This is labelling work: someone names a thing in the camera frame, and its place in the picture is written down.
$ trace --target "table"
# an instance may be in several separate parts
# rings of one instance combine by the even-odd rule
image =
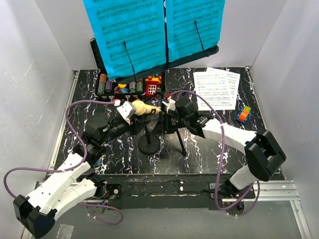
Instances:
[[[233,111],[218,111],[224,122],[238,128],[259,131],[263,129],[264,122],[256,101],[255,92],[245,68],[221,68],[241,75],[236,109]],[[166,89],[187,89],[194,91],[193,72],[205,71],[206,68],[174,68],[166,72]],[[94,85],[98,70],[81,70],[72,101],[93,100]],[[190,97],[196,103],[196,97]],[[150,104],[159,105],[154,99]],[[243,106],[252,108],[252,115],[245,125],[236,122],[235,117]],[[85,122],[93,115],[104,114],[105,119],[114,116],[114,106],[100,106],[95,104],[78,105],[70,114],[73,126],[79,134],[85,129]],[[150,124],[150,129],[157,122],[156,117]],[[187,155],[182,156],[176,134],[160,136],[160,151],[154,155],[146,156],[139,152],[138,140],[144,131],[134,137],[126,134],[109,142],[107,152],[102,157],[101,164],[96,167],[99,174],[215,174],[220,156],[221,144],[215,140],[204,139],[192,135],[188,130],[181,129]],[[55,168],[58,168],[66,159],[70,150],[76,145],[75,139],[68,126],[65,128]],[[227,147],[224,154],[223,173],[232,173],[246,163],[245,156],[238,150]],[[278,172],[274,179],[283,179]]]

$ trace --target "tripod leg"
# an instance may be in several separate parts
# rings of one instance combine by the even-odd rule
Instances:
[[[185,150],[183,141],[181,140],[180,133],[179,133],[178,130],[176,130],[176,133],[177,133],[177,137],[178,137],[178,140],[179,140],[179,143],[180,143],[180,146],[181,146],[181,150],[182,150],[181,153],[182,153],[183,156],[186,156],[186,150]]]

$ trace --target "gray floor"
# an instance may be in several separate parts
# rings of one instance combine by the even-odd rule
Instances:
[[[88,217],[86,208],[77,206],[43,238],[56,239],[61,225],[74,226],[71,239],[301,238],[289,201],[258,202],[253,211],[237,219],[206,209],[129,209],[124,214],[121,224],[109,226]],[[119,219],[113,211],[102,217],[113,222]]]

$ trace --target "round black base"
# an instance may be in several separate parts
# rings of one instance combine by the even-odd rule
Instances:
[[[142,135],[139,139],[139,150],[142,154],[151,155],[159,151],[160,138],[156,135],[150,135],[151,143],[148,143],[146,135]]]

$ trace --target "cable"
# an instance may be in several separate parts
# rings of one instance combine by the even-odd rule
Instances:
[[[62,170],[49,170],[49,169],[42,169],[42,168],[32,168],[32,167],[17,167],[17,168],[13,168],[13,169],[10,169],[3,177],[3,184],[4,184],[4,187],[6,189],[6,191],[10,194],[10,196],[12,196],[13,198],[16,198],[16,195],[13,194],[13,192],[9,189],[8,187],[8,184],[7,184],[7,177],[10,173],[14,172],[14,171],[18,171],[18,170],[27,170],[27,171],[36,171],[36,172],[45,172],[45,173],[61,173],[61,172],[64,172],[64,171],[70,171],[72,169],[75,169],[77,168],[78,166],[80,166],[86,159],[86,156],[88,154],[88,150],[85,146],[85,143],[84,141],[81,139],[81,137],[77,134],[77,132],[75,131],[75,129],[73,128],[71,122],[70,122],[70,119],[69,119],[69,111],[70,109],[75,106],[75,105],[78,105],[78,104],[83,104],[83,103],[93,103],[93,104],[98,104],[98,105],[114,105],[114,102],[103,102],[103,101],[93,101],[93,100],[83,100],[83,101],[76,101],[76,102],[73,102],[72,104],[70,104],[68,106],[68,108],[66,109],[65,111],[65,118],[66,118],[66,122],[67,124],[69,125],[71,131],[73,132],[73,134],[76,136],[76,138],[80,141],[81,145],[83,146],[84,148],[84,156],[83,156],[83,159],[81,160],[81,162],[79,162],[77,165],[73,166],[73,167],[70,167],[70,168],[67,168],[67,169],[64,169],[63,171]]]
[[[224,159],[224,152],[225,152],[225,146],[226,146],[226,143],[225,143],[225,131],[224,131],[224,126],[223,126],[223,120],[222,118],[220,117],[220,115],[216,112],[216,110],[214,110],[214,108],[200,95],[196,94],[195,92],[192,92],[192,91],[187,91],[187,90],[180,90],[180,91],[175,91],[173,93],[171,93],[170,95],[171,96],[174,96],[175,94],[177,93],[181,93],[181,92],[186,92],[186,93],[189,93],[189,94],[193,94],[195,96],[197,96],[198,98],[200,98],[202,101],[204,101],[207,106],[214,112],[214,114],[216,114],[220,124],[221,124],[221,134],[222,134],[222,146],[221,146],[221,153],[220,153],[220,160],[219,160],[219,165],[218,165],[218,171],[217,171],[217,176],[216,176],[216,182],[215,182],[215,205],[216,207],[219,209],[219,210],[222,210],[222,211],[226,211],[228,209],[231,209],[233,208],[237,203],[239,203],[241,200],[243,200],[243,198],[249,193],[249,191],[253,188],[253,184],[249,186],[249,188],[247,189],[247,191],[237,199],[236,202],[234,202],[233,204],[231,204],[230,206],[228,207],[225,207],[225,208],[222,208],[219,206],[218,204],[218,198],[217,198],[217,194],[218,194],[218,185],[219,185],[219,179],[220,179],[220,174],[221,174],[221,167],[222,167],[222,163],[223,163],[223,159]],[[258,193],[257,193],[257,197],[255,199],[255,202],[254,204],[252,205],[252,207],[245,213],[247,214],[248,212],[250,212],[254,206],[256,205],[257,203],[257,200],[259,198],[259,194],[260,194],[260,186],[259,186],[259,182],[258,183]]]
[[[123,212],[122,212],[120,209],[117,209],[117,208],[115,208],[115,207],[106,206],[106,205],[99,205],[99,204],[97,204],[97,205],[96,205],[96,204],[86,204],[86,203],[79,203],[78,205],[79,205],[79,206],[84,206],[84,207],[108,208],[108,209],[115,210],[115,211],[119,212],[119,213],[121,214],[121,219],[120,219],[118,222],[116,222],[116,223],[112,223],[112,222],[109,222],[109,221],[107,221],[107,220],[105,220],[105,219],[103,219],[103,218],[101,218],[101,217],[95,216],[95,215],[93,215],[93,214],[89,214],[89,215],[92,216],[93,218],[95,218],[95,219],[97,219],[97,220],[100,220],[100,221],[102,221],[102,222],[104,222],[104,223],[106,223],[106,224],[112,225],[112,226],[115,226],[115,225],[120,224],[120,223],[123,221],[123,219],[124,219],[124,214],[123,214]]]

